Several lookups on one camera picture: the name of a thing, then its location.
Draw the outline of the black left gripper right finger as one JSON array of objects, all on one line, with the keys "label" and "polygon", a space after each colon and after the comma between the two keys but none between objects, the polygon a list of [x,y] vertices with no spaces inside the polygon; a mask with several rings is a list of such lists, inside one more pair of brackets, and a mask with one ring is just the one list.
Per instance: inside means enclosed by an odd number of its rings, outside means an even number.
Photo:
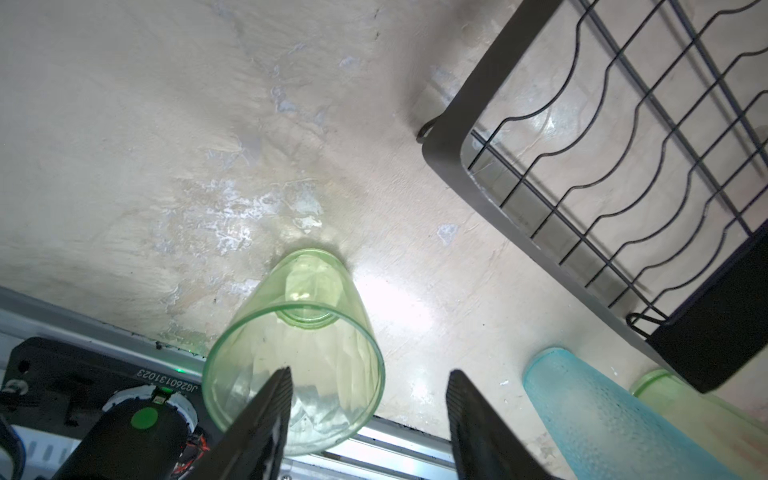
[{"label": "black left gripper right finger", "polygon": [[450,441],[460,479],[551,479],[461,370],[446,390]]}]

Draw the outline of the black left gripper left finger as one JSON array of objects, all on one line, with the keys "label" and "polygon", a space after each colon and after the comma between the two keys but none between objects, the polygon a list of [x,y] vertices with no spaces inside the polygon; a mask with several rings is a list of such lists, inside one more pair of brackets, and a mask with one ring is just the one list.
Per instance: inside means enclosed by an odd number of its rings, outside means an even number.
[{"label": "black left gripper left finger", "polygon": [[221,441],[190,474],[192,479],[279,477],[293,396],[291,369],[274,372]]}]

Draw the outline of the teal frosted cup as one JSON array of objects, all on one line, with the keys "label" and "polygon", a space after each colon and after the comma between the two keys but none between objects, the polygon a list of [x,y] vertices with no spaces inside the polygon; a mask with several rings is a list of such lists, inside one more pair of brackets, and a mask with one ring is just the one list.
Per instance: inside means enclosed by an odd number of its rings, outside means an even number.
[{"label": "teal frosted cup", "polygon": [[579,479],[736,479],[662,416],[570,351],[530,361],[524,390]]}]

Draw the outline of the green cup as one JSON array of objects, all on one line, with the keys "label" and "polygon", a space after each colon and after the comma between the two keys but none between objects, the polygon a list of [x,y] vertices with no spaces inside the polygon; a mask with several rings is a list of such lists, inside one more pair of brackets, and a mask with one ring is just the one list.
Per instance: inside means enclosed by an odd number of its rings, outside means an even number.
[{"label": "green cup", "polygon": [[207,356],[202,395],[227,430],[278,369],[291,369],[285,453],[328,450],[355,435],[381,401],[382,352],[350,272],[333,254],[285,256],[236,312]]},{"label": "green cup", "polygon": [[630,393],[741,478],[767,477],[767,427],[742,410],[664,369],[643,375]]}]

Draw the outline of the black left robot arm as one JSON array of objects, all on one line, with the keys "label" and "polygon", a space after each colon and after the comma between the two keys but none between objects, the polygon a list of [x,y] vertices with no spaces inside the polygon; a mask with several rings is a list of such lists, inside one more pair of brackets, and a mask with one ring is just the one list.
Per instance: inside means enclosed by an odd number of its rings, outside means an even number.
[{"label": "black left robot arm", "polygon": [[[275,479],[287,441],[293,394],[289,368],[271,375],[221,442],[194,458],[192,479]],[[105,413],[56,471],[57,479],[168,479],[194,429],[180,408],[151,393]],[[546,479],[524,450],[492,458],[486,450],[460,455],[462,479]]]}]

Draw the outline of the black two-tier dish rack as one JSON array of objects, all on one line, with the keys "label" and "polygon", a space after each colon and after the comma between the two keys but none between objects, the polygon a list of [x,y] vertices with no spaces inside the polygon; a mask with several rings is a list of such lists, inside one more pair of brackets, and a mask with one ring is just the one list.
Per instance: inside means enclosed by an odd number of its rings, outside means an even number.
[{"label": "black two-tier dish rack", "polygon": [[767,5],[463,1],[426,163],[694,389],[767,347]]}]

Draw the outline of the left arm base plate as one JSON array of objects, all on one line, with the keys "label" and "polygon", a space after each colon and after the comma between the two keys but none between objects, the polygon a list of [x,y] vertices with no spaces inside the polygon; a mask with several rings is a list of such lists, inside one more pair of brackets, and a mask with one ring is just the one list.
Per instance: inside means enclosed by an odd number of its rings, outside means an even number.
[{"label": "left arm base plate", "polygon": [[10,351],[1,378],[1,414],[13,425],[82,439],[109,398],[140,386],[183,395],[198,415],[197,431],[210,444],[220,439],[198,382],[40,337]]}]

